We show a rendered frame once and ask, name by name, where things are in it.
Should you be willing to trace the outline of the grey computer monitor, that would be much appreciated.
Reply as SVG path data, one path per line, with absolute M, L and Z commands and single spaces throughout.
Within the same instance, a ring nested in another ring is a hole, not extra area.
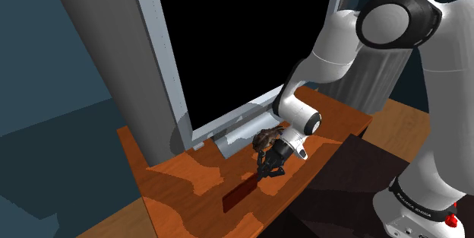
M 137 0 L 184 149 L 224 157 L 280 123 L 271 109 L 341 0 Z

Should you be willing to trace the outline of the grey tall panel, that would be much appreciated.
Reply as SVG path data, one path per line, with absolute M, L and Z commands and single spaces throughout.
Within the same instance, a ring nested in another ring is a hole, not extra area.
M 149 166 L 185 151 L 137 0 L 61 0 Z

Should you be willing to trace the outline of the dark red flat book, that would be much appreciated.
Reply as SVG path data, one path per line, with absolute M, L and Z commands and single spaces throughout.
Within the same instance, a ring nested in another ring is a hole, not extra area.
M 227 213 L 234 208 L 240 201 L 242 201 L 247 195 L 252 193 L 258 185 L 258 174 L 254 173 L 249 176 L 245 181 L 241 182 L 233 190 L 225 194 L 222 198 L 223 212 Z

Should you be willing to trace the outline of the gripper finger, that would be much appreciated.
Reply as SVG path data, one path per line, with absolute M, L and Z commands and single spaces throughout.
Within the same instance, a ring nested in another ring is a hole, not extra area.
M 285 174 L 285 170 L 282 167 L 278 167 L 276 170 L 271 170 L 269 167 L 265 167 L 259 171 L 259 180 L 266 177 L 276 177 Z
M 258 158 L 257 158 L 257 181 L 259 182 L 262 178 L 263 171 L 264 171 L 264 157 L 265 157 L 265 151 L 259 151 L 258 152 Z

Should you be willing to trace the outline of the brown lumpy figure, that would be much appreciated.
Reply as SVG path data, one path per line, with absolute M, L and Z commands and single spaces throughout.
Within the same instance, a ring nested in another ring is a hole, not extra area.
M 275 140 L 277 140 L 283 133 L 285 128 L 283 126 L 275 126 L 271 129 L 262 129 L 260 130 L 252 140 L 252 148 L 256 151 L 262 151 L 265 148 L 273 145 Z

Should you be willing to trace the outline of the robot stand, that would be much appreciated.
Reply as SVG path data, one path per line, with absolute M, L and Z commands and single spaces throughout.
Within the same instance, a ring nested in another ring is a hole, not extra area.
M 390 238 L 373 197 L 408 162 L 350 135 L 258 238 Z

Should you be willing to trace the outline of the grey ribbed cylinder bin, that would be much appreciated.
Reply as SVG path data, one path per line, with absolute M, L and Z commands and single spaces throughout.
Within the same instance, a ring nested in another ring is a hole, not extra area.
M 348 72 L 339 80 L 321 84 L 318 91 L 366 114 L 383 109 L 411 49 L 379 50 L 363 46 Z

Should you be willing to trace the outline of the orange wooden desk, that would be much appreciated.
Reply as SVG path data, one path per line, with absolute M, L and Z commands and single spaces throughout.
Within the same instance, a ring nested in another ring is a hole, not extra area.
M 128 127 L 118 129 L 137 187 L 158 238 L 257 238 L 305 189 L 349 135 L 361 134 L 372 117 L 324 94 L 301 86 L 301 101 L 322 116 L 305 143 L 308 158 L 291 156 L 285 175 L 263 178 L 229 211 L 223 197 L 256 172 L 251 146 L 226 159 L 207 139 L 198 150 L 150 167 Z

